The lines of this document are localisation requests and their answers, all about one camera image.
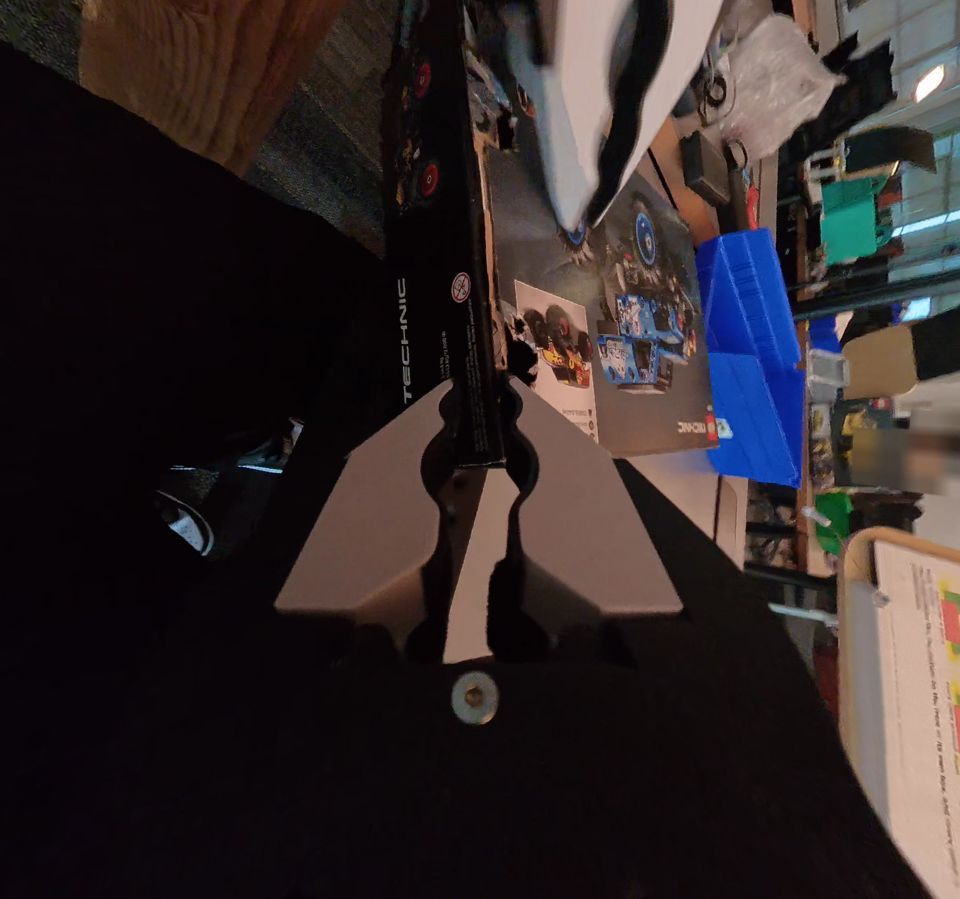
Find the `toy truck cardboard box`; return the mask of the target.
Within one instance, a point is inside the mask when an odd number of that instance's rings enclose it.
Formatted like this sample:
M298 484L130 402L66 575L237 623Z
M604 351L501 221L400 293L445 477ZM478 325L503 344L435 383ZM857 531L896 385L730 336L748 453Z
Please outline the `toy truck cardboard box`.
M539 108L473 0L429 0L381 116L403 407L451 380L462 467L507 457L509 374L618 459L717 439L695 248L634 174L596 225L546 186Z

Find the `white crumpled plastic bag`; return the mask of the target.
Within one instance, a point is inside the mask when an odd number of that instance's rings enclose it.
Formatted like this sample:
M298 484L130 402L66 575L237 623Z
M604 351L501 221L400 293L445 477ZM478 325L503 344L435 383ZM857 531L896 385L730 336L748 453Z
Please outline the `white crumpled plastic bag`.
M730 134L751 155L776 151L815 120L847 77L831 71L790 17L764 17L730 55L735 99Z

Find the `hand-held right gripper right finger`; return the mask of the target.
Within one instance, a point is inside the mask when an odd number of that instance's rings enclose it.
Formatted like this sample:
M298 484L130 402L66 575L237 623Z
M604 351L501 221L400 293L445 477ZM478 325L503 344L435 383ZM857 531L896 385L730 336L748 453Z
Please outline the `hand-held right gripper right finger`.
M517 495L490 576L487 645L546 659L570 633L682 615L684 605L610 454L517 378L506 381L505 469Z

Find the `blue storage bin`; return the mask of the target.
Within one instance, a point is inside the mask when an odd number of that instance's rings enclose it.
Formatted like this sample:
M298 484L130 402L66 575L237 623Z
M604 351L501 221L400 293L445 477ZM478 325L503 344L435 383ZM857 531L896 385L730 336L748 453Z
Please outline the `blue storage bin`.
M786 282L766 228L725 233L695 257L723 476L798 488L806 374Z

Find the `wooden desk leg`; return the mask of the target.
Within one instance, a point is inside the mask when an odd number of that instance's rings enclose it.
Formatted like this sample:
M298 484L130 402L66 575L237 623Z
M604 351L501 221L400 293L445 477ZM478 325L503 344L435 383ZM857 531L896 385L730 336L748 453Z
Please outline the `wooden desk leg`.
M78 81L244 175L348 0L84 0Z

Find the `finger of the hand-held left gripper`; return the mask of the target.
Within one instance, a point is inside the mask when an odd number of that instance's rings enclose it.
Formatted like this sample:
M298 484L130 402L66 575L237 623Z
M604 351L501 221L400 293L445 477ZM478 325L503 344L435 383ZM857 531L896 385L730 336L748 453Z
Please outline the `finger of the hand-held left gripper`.
M601 183L599 157L615 114L614 72L626 71L622 35L639 0L534 0L543 60L534 64L535 125L561 227L586 219Z
M727 0L627 0L610 53L610 121L597 158L602 218L701 65Z

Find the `green object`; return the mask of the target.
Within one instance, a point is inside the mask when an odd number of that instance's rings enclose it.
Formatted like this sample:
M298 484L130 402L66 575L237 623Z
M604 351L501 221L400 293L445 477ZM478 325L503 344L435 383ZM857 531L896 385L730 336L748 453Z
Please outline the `green object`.
M874 255L880 247L876 196L884 177L834 181L821 186L820 238L830 268Z

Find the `instruction sheet wooden board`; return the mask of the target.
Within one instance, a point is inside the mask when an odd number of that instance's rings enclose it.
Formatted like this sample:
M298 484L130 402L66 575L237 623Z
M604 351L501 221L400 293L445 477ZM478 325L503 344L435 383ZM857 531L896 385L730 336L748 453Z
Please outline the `instruction sheet wooden board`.
M930 892L958 896L958 550L862 530L844 549L837 603L846 755Z

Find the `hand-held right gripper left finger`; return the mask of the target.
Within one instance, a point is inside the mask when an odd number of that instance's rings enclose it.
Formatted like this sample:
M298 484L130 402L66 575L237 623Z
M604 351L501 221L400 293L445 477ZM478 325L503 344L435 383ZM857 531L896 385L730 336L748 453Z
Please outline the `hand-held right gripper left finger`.
M426 568L442 513L424 480L428 447L445 445L442 380L354 448L274 600L282 615L385 630L405 653L428 621Z

